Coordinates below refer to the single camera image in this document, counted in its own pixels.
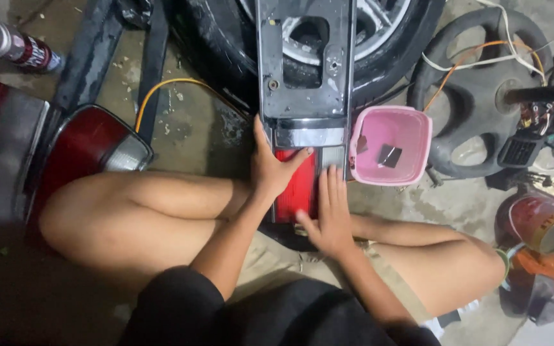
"yellow wire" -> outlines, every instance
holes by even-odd
[[[245,119],[247,121],[250,121],[250,118],[249,118],[249,116],[247,116],[247,114],[242,113],[242,111],[239,111],[235,106],[232,105],[232,103],[230,103],[228,100],[226,100],[226,98],[221,96],[217,91],[213,90],[208,84],[206,84],[202,81],[198,81],[197,79],[193,79],[193,78],[173,78],[173,79],[168,79],[167,81],[157,83],[154,87],[151,88],[151,90],[149,90],[149,92],[147,93],[147,96],[145,96],[145,99],[142,100],[142,105],[140,106],[140,109],[138,109],[138,116],[136,117],[136,126],[135,126],[135,131],[136,132],[138,132],[140,130],[140,123],[142,122],[142,115],[145,112],[145,107],[147,106],[147,102],[149,102],[149,98],[151,98],[151,95],[153,95],[155,90],[158,90],[159,88],[165,86],[166,84],[176,83],[176,82],[192,83],[192,84],[196,84],[196,85],[205,87],[206,89],[211,91],[213,93],[213,95],[215,95],[223,103],[225,103],[226,106],[229,106],[230,108],[232,108],[243,119]]]
[[[429,103],[427,103],[427,106],[425,107],[425,109],[423,111],[427,111],[429,109],[429,107],[431,106],[431,103],[433,103],[433,101],[435,101],[435,98],[437,98],[437,96],[440,94],[441,90],[446,85],[446,82],[447,82],[448,78],[450,78],[452,73],[454,73],[456,71],[456,68],[459,65],[461,65],[467,58],[471,57],[477,50],[479,50],[481,48],[484,48],[484,47],[487,47],[489,45],[497,45],[497,44],[509,44],[509,42],[508,41],[487,42],[487,43],[479,44],[476,47],[473,47],[472,49],[466,51],[465,55],[463,55],[463,57],[461,57],[461,59],[459,59],[457,61],[457,63],[454,64],[454,66],[450,69],[450,71],[448,71],[448,74],[446,74],[446,77],[444,77],[443,81],[440,84],[439,89],[437,89],[437,91],[435,91],[435,94],[433,95],[433,97],[431,98]],[[542,74],[544,74],[544,67],[542,66],[542,61],[540,60],[540,57],[538,56],[537,52],[535,52],[533,49],[531,49],[528,45],[526,45],[524,43],[512,42],[512,44],[520,45],[521,47],[527,48],[531,52],[531,54],[534,56],[535,61],[538,63],[540,71],[542,72]]]

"bolt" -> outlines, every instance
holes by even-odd
[[[268,81],[268,88],[271,90],[277,90],[277,88],[279,88],[279,82],[271,79],[270,81]]]

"person's left hand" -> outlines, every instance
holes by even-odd
[[[299,150],[287,162],[277,160],[268,144],[259,115],[254,119],[254,137],[257,148],[252,158],[251,179],[256,192],[275,199],[288,187],[292,175],[311,156],[313,148]]]

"black shirt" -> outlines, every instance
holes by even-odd
[[[189,267],[158,275],[138,296],[121,345],[437,345],[416,325],[382,326],[356,297],[299,279],[226,305],[217,288]]]

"hand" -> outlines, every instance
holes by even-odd
[[[296,212],[296,219],[299,224],[303,225],[309,235],[309,240],[318,250],[328,257],[338,259],[356,249],[352,238],[343,170],[331,166],[328,171],[322,171],[319,176],[318,190],[318,223],[315,224],[303,210]]]
[[[251,179],[256,192],[264,193],[273,200],[288,187],[288,183],[298,167],[313,153],[313,148],[299,150],[287,162],[281,162],[274,156],[268,144],[260,117],[254,120],[256,152],[252,158]]]

